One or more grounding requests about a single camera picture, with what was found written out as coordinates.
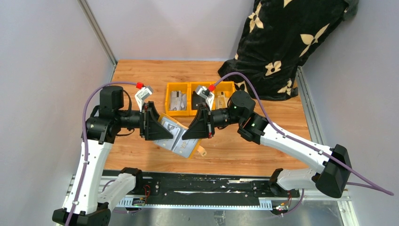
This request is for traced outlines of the yellow leather card holder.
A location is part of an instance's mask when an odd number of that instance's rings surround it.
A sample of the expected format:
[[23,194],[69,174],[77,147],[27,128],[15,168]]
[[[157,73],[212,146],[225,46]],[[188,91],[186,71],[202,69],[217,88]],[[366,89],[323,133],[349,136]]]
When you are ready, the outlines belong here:
[[165,113],[160,115],[158,121],[173,135],[173,138],[153,141],[155,145],[184,158],[191,158],[195,153],[199,153],[202,157],[207,154],[205,148],[200,145],[202,139],[182,139],[188,128],[179,121]]

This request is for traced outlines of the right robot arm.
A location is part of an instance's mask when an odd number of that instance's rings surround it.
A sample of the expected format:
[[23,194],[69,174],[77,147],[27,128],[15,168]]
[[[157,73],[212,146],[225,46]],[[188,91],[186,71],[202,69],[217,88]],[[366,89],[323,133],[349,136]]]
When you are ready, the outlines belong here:
[[268,182],[272,195],[279,197],[293,189],[317,189],[332,198],[342,197],[350,171],[337,161],[351,166],[347,149],[320,145],[290,133],[255,113],[254,108],[255,101],[245,91],[234,92],[226,108],[210,110],[202,103],[182,139],[212,138],[215,128],[237,124],[237,132],[246,141],[275,148],[308,166],[276,169]]

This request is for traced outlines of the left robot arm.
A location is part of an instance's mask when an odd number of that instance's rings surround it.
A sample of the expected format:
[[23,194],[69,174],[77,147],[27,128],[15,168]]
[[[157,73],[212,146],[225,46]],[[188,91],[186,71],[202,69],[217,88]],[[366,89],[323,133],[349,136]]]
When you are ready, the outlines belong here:
[[106,159],[121,129],[139,129],[140,136],[148,141],[173,137],[159,123],[154,103],[146,101],[153,93],[152,88],[139,82],[136,87],[137,111],[123,109],[127,92],[122,82],[111,82],[96,89],[100,103],[90,115],[83,114],[77,174],[65,206],[53,212],[54,222],[63,226],[106,226],[112,211],[128,193],[150,195],[151,189],[144,183],[142,171],[128,167],[99,191]]

